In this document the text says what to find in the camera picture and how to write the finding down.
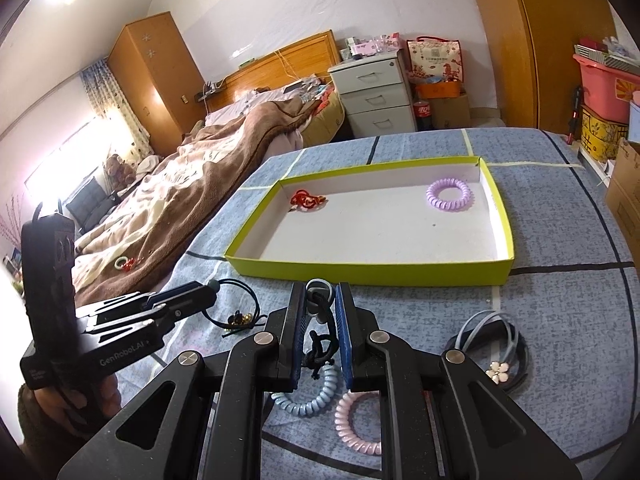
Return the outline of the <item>left hand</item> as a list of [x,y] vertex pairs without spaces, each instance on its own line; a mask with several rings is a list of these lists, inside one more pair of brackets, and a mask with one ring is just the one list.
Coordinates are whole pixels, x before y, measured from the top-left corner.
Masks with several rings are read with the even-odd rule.
[[[91,396],[106,420],[115,416],[122,407],[122,396],[115,375],[107,376],[94,385]],[[86,431],[88,422],[79,415],[79,410],[88,403],[87,398],[79,391],[63,388],[58,392],[53,387],[32,391],[23,386],[18,395],[18,403],[22,408],[32,408],[41,420],[52,422],[74,437],[88,438],[91,434],[91,431]]]

